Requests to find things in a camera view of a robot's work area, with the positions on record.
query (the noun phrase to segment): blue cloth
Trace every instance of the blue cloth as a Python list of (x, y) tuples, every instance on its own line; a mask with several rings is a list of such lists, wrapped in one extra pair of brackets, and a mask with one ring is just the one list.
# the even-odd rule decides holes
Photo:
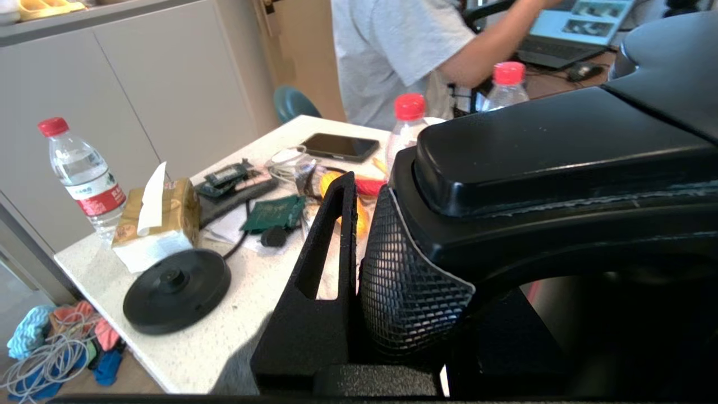
[[(70, 360), (70, 351), (67, 350), (65, 352), (65, 355), (63, 355), (63, 356), (64, 356), (63, 359), (65, 361)], [(73, 366), (73, 368), (70, 371), (82, 369), (87, 364), (86, 362), (87, 362), (86, 351), (83, 350), (82, 356), (75, 363), (75, 366)], [(26, 377), (24, 380), (19, 381), (15, 385), (15, 390), (17, 392), (24, 392), (28, 387), (33, 385), (35, 380), (39, 377), (39, 374), (41, 371), (42, 371), (42, 369), (38, 369), (36, 372), (32, 373), (30, 376)], [(60, 369), (58, 369), (57, 366), (53, 366), (52, 369), (50, 370), (50, 374), (53, 377), (59, 377)], [(38, 384), (41, 385), (44, 383), (46, 383), (46, 379), (44, 377), (41, 377)], [(48, 386), (45, 386), (45, 388), (43, 388), (42, 390), (39, 390), (35, 394), (31, 395), (31, 397), (33, 400), (43, 400), (45, 398), (52, 398), (57, 394), (57, 391), (60, 390), (60, 387), (62, 387), (62, 383), (52, 383)], [(14, 394), (8, 394), (7, 397), (8, 397), (8, 399), (13, 400), (13, 401), (20, 401), (22, 399), (22, 397), (20, 397), (18, 395), (14, 395)]]
[(37, 306), (31, 309), (15, 329), (15, 334), (7, 342), (8, 355), (15, 359), (25, 359), (32, 351), (41, 347), (45, 338), (42, 329), (50, 319), (54, 306)]
[(117, 381), (117, 369), (122, 362), (122, 354), (116, 349), (105, 352), (97, 364), (97, 369), (93, 370), (95, 381), (102, 386), (112, 386)]

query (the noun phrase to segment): person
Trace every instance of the person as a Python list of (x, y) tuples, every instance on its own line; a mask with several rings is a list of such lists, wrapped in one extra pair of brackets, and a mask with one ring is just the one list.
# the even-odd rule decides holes
[(339, 87), (347, 120), (391, 130), (393, 102), (426, 98), (426, 115), (451, 119), (447, 83), (474, 88), (507, 60), (542, 9), (561, 0), (516, 0), (476, 35), (457, 0), (332, 0)]

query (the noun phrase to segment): gray t-shirt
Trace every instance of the gray t-shirt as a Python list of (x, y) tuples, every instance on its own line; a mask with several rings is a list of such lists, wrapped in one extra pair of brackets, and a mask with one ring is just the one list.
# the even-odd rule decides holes
[(391, 130), (393, 103), (426, 98), (426, 115), (451, 119), (452, 100), (438, 71), (475, 34), (453, 0), (332, 0), (339, 88), (347, 120)]

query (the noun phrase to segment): white table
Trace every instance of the white table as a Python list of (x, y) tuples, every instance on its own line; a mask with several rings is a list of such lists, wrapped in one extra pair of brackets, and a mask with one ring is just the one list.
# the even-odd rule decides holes
[[(375, 156), (383, 156), (388, 136), (388, 132), (377, 129), (301, 116), (208, 167), (192, 177), (192, 182), (197, 184), (203, 181), (203, 175), (240, 162), (243, 157), (254, 165), (263, 165), (275, 152), (299, 144), (318, 132), (377, 139), (381, 148)], [(334, 160), (327, 161), (327, 164), (368, 177), (383, 176), (370, 160), (362, 165)], [(280, 185), (279, 189), (262, 199), (280, 198), (292, 193), (296, 193), (296, 189)], [(338, 247), (336, 232), (334, 238), (332, 245)], [(247, 249), (237, 251), (228, 260), (232, 283), (220, 305), (196, 324), (163, 336), (140, 334), (125, 319), (123, 300), (137, 275), (131, 275), (110, 249), (102, 247), (100, 239), (94, 234), (62, 250), (55, 255), (55, 260), (132, 348), (137, 359), (164, 391), (207, 393), (227, 358), (256, 333), (265, 316), (273, 311), (302, 248), (301, 237), (293, 240), (280, 256), (261, 256)], [(230, 245), (201, 239), (199, 247), (224, 253)], [(335, 247), (330, 247), (325, 268), (322, 288), (336, 289), (338, 251)]]

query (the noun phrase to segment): laptop screen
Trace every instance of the laptop screen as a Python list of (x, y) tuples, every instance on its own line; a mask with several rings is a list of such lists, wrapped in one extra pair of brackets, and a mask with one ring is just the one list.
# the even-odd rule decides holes
[(564, 0), (541, 12), (531, 35), (608, 45), (635, 0)]

